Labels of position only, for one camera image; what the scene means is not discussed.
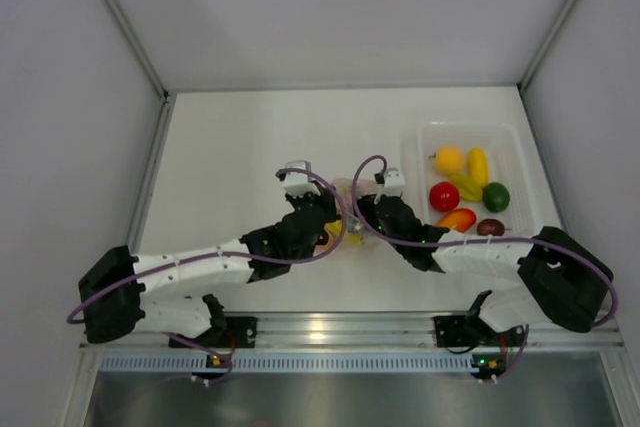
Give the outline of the yellow fake banana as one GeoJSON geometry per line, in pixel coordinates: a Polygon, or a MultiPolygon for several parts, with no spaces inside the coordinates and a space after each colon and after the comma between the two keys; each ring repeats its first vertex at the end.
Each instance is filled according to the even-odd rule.
{"type": "MultiPolygon", "coordinates": [[[[340,232],[342,231],[342,221],[338,220],[325,225],[325,232],[328,235],[327,246],[331,246],[337,242],[338,237],[340,236],[340,232]]],[[[346,243],[347,245],[359,245],[362,243],[362,236],[359,233],[353,233],[347,230],[342,237],[342,243],[346,243]]]]}

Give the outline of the clear zip top bag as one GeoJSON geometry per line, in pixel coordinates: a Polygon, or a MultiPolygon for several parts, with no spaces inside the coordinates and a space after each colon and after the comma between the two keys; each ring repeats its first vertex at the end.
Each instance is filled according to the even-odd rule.
{"type": "Polygon", "coordinates": [[[347,209],[347,214],[346,218],[344,220],[341,220],[343,227],[337,242],[331,246],[327,246],[328,235],[326,234],[327,242],[324,245],[318,245],[315,248],[315,254],[319,255],[320,253],[330,250],[334,246],[336,246],[337,251],[363,251],[368,248],[376,247],[380,239],[373,235],[369,230],[367,230],[356,216],[352,201],[353,179],[344,177],[335,178],[331,181],[331,185],[334,187],[336,193],[342,199],[347,209]],[[359,233],[362,236],[362,243],[355,246],[342,243],[342,237],[347,230],[353,233],[359,233]]]}

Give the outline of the red fake apple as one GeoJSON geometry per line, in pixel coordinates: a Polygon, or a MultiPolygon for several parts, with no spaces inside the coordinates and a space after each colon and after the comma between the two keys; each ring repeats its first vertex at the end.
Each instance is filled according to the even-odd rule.
{"type": "Polygon", "coordinates": [[[444,213],[454,210],[459,203],[459,191],[450,182],[439,182],[429,191],[429,204],[437,212],[444,213]]]}

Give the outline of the orange fake mango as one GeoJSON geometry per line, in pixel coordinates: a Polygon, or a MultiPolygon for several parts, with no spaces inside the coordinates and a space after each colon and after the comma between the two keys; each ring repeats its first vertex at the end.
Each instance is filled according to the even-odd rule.
{"type": "Polygon", "coordinates": [[[474,211],[468,208],[458,208],[446,213],[437,222],[436,226],[464,233],[473,227],[476,222],[477,216],[474,211]]]}

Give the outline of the orange yellow fake peach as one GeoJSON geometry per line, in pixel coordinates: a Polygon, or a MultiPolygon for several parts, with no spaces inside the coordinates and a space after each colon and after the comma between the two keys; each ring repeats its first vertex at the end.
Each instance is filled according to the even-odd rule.
{"type": "Polygon", "coordinates": [[[443,146],[435,152],[432,165],[437,174],[449,176],[465,169],[466,157],[458,147],[443,146]]]}

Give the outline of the yellow fake starfruit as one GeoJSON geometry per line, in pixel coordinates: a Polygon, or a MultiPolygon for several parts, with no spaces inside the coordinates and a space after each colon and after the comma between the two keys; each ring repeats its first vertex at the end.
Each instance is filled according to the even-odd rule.
{"type": "Polygon", "coordinates": [[[448,182],[456,187],[462,200],[466,202],[482,201],[483,189],[470,176],[462,173],[454,173],[448,177],[448,182]]]}

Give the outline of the dark purple fake plum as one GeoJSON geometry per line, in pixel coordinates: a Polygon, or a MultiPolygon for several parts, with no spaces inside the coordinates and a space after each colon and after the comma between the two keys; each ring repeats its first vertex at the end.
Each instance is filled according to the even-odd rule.
{"type": "Polygon", "coordinates": [[[477,224],[476,232],[481,236],[503,236],[506,227],[500,220],[487,218],[477,224]]]}

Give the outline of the yellow fake corn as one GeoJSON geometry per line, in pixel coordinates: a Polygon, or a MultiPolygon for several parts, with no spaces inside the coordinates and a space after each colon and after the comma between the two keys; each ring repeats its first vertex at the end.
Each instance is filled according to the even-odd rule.
{"type": "Polygon", "coordinates": [[[473,147],[468,154],[469,176],[481,187],[484,188],[489,183],[489,167],[485,152],[477,147],[473,147]]]}

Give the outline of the green fake lime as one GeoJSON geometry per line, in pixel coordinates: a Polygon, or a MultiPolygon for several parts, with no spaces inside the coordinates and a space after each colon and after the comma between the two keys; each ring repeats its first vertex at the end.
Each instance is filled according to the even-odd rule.
{"type": "Polygon", "coordinates": [[[511,195],[502,183],[490,182],[483,189],[482,202],[489,212],[501,213],[509,207],[511,195]]]}

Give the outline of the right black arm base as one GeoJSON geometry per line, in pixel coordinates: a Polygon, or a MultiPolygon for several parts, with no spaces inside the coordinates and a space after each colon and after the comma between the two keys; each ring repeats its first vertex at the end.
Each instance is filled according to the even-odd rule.
{"type": "Polygon", "coordinates": [[[497,332],[479,318],[467,315],[436,316],[433,322],[440,348],[519,347],[524,337],[522,326],[497,332]]]}

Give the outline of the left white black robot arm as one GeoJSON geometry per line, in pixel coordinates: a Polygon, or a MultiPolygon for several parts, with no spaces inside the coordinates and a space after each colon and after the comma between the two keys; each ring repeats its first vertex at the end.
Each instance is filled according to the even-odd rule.
{"type": "Polygon", "coordinates": [[[326,226],[344,211],[334,189],[318,184],[285,198],[292,210],[280,221],[214,247],[164,255],[133,254],[126,245],[109,249],[80,279],[81,304],[72,319],[91,344],[132,333],[219,344],[228,324],[216,288],[272,280],[310,261],[328,240],[326,226]]]}

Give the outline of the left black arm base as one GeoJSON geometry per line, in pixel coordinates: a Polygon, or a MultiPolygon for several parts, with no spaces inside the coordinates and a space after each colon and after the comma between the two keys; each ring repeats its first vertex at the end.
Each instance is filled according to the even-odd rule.
{"type": "Polygon", "coordinates": [[[212,350],[227,349],[232,346],[253,349],[257,335],[258,319],[254,316],[225,316],[215,320],[213,326],[188,342],[212,350]]]}

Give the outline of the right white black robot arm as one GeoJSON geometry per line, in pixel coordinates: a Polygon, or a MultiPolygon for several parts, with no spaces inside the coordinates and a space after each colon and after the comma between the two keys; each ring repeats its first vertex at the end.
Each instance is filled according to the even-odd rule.
{"type": "Polygon", "coordinates": [[[503,289],[479,294],[469,311],[466,329],[477,343],[541,322],[586,333],[616,313],[612,271],[557,227],[532,237],[469,235],[423,223],[399,196],[367,195],[354,209],[366,228],[417,270],[506,282],[503,289]]]}

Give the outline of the white plastic basket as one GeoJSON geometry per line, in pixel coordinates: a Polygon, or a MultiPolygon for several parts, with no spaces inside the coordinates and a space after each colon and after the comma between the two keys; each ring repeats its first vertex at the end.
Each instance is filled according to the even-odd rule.
{"type": "Polygon", "coordinates": [[[501,224],[508,234],[532,235],[542,226],[522,148],[505,125],[430,123],[417,131],[417,188],[423,221],[501,224]]]}

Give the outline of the aluminium mounting rail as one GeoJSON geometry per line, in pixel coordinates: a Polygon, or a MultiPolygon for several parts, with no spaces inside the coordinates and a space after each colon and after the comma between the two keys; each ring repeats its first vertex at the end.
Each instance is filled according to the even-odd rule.
{"type": "MultiPolygon", "coordinates": [[[[258,319],[255,349],[356,350],[437,349],[433,319],[451,312],[229,313],[258,319]]],[[[575,333],[551,323],[530,327],[527,348],[555,351],[608,351],[624,346],[611,321],[588,333],[575,333]]]]}

